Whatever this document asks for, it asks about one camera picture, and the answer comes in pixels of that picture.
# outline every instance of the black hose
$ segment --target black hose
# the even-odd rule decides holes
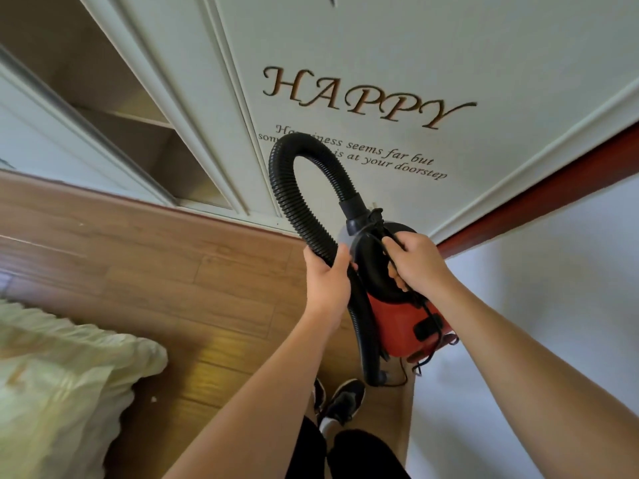
[[[365,206],[344,167],[330,149],[320,141],[308,134],[291,133],[282,136],[275,143],[268,160],[268,172],[277,203],[308,246],[328,265],[333,265],[337,253],[337,242],[318,222],[300,193],[293,171],[293,161],[297,156],[303,156],[312,161],[322,170],[337,193],[341,204],[348,201],[355,202],[354,206],[363,208],[364,211]],[[352,266],[348,267],[347,275],[351,281],[348,312],[355,328],[363,376],[369,385],[380,386],[386,381],[386,373],[379,370],[379,334],[371,303]]]

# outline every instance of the hand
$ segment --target hand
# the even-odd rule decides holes
[[[306,310],[305,315],[325,319],[331,331],[337,330],[344,310],[351,297],[351,283],[346,271],[350,254],[346,244],[339,244],[333,267],[315,255],[308,246],[304,249],[306,261]]]
[[[404,244],[405,251],[390,237],[384,237],[381,241],[397,266],[395,271],[393,265],[388,263],[388,275],[395,279],[400,289],[407,290],[408,284],[428,297],[442,284],[455,280],[437,246],[428,237],[412,232],[397,232],[395,237]]]

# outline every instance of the wooden floor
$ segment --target wooden floor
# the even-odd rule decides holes
[[[160,478],[289,333],[305,285],[299,240],[0,172],[0,295],[168,350],[135,386],[108,478]],[[319,371],[330,394],[361,376],[347,315]],[[369,389],[352,426],[403,460],[410,397]]]

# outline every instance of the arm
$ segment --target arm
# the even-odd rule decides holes
[[[283,478],[326,342],[350,297],[349,254],[332,269],[308,247],[307,304],[290,336],[217,413],[164,479]]]
[[[384,245],[399,274],[457,332],[544,476],[639,477],[636,415],[472,294],[428,237],[397,237],[406,251],[390,238]]]

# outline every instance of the black pants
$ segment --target black pants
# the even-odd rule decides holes
[[[325,457],[324,436],[304,417],[286,479],[323,479]],[[335,436],[328,467],[333,479],[410,479],[390,447],[363,430],[343,430]]]

